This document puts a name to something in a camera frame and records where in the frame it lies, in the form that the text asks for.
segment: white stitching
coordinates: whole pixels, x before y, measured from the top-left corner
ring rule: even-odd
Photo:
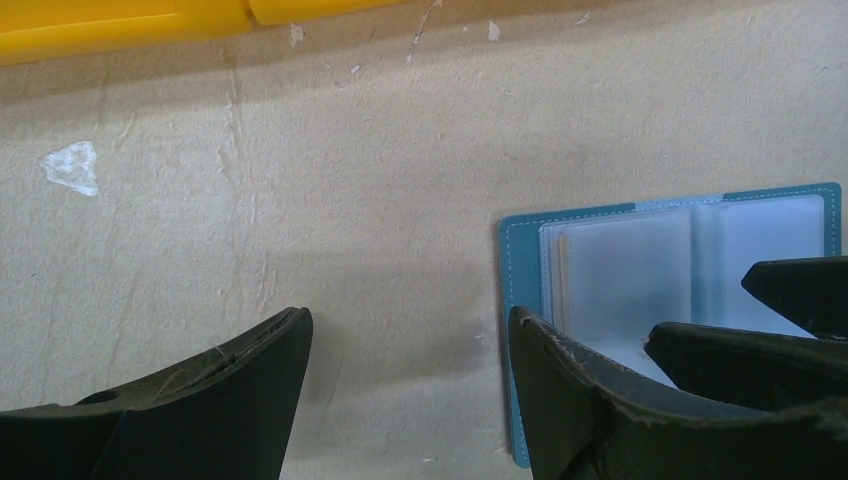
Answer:
[[[830,209],[830,217],[831,218],[830,218],[830,229],[829,229],[831,231],[830,242],[831,242],[831,250],[836,251],[836,228],[835,228],[836,227],[836,194],[834,193],[833,189],[829,188],[829,187],[821,187],[821,188],[814,188],[814,189],[810,189],[810,190],[800,190],[800,191],[797,191],[797,192],[792,192],[791,195],[789,195],[789,196],[797,196],[797,195],[802,195],[802,194],[805,194],[805,193],[816,193],[816,192],[827,192],[827,193],[830,194],[830,205],[831,205],[831,209]],[[735,200],[736,201],[738,201],[738,200],[756,200],[756,199],[760,199],[760,198],[786,197],[786,196],[787,196],[787,192],[764,193],[764,194],[761,194],[761,195],[750,195],[750,196],[747,196],[747,197],[739,197],[739,198],[736,198]],[[521,223],[513,223],[513,224],[510,224],[510,225],[507,225],[507,227],[506,227],[506,273],[507,273],[507,283],[509,284],[509,307],[512,308],[513,303],[514,303],[513,287],[512,287],[512,248],[510,246],[510,240],[509,240],[509,231],[513,227],[524,227],[524,226],[527,226],[527,225],[538,225],[538,224],[541,224],[541,223],[562,222],[562,221],[565,221],[565,220],[577,220],[579,218],[603,217],[603,216],[607,216],[607,215],[617,215],[617,214],[620,214],[620,213],[628,213],[628,212],[632,212],[632,210],[619,210],[619,211],[615,211],[615,212],[606,212],[606,213],[589,214],[589,215],[575,215],[575,216],[571,216],[571,217],[555,218],[555,219],[552,219],[552,220],[534,220],[532,222],[521,222]],[[508,368],[509,368],[509,373],[510,373],[509,379],[512,380],[512,365],[508,365]],[[510,397],[512,397],[512,382],[511,381],[510,381],[509,385],[507,385],[507,390],[509,391]],[[519,454],[521,455],[521,459],[524,461],[524,463],[527,463],[527,462],[530,461],[530,458],[529,458],[528,453],[527,453],[527,440],[524,437],[524,422],[521,421],[520,416],[519,416],[519,418],[516,419],[516,421],[518,422],[518,436],[519,436],[519,439],[521,440],[519,442],[519,447],[521,448],[521,451],[519,452]]]

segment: peeled paint patch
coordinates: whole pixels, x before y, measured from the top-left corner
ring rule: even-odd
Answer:
[[[306,35],[303,33],[303,27],[296,23],[289,25],[289,45],[292,48],[294,48],[298,42],[302,42],[304,38],[306,38]]]
[[[100,192],[97,176],[94,174],[94,162],[97,152],[91,142],[77,142],[48,153],[41,162],[47,172],[47,180],[59,185],[71,187],[77,192],[93,197]]]
[[[495,25],[495,22],[489,20],[489,41],[499,42],[501,40],[501,27]]]

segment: scratched surface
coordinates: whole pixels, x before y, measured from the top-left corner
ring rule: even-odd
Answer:
[[[528,478],[497,220],[848,185],[845,25],[836,0],[444,0],[2,68],[0,407],[308,306],[288,478]],[[94,196],[41,166],[75,142]]]

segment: blue wallet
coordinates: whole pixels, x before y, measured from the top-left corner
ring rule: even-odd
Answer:
[[[642,351],[657,323],[808,335],[740,282],[759,261],[840,255],[841,206],[839,185],[825,183],[507,217],[504,319],[526,306],[589,348],[673,385]],[[527,468],[506,357],[512,453]]]

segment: yellow plastic bin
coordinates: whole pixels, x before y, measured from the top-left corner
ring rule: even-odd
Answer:
[[[0,65],[205,40],[399,0],[0,0]]]

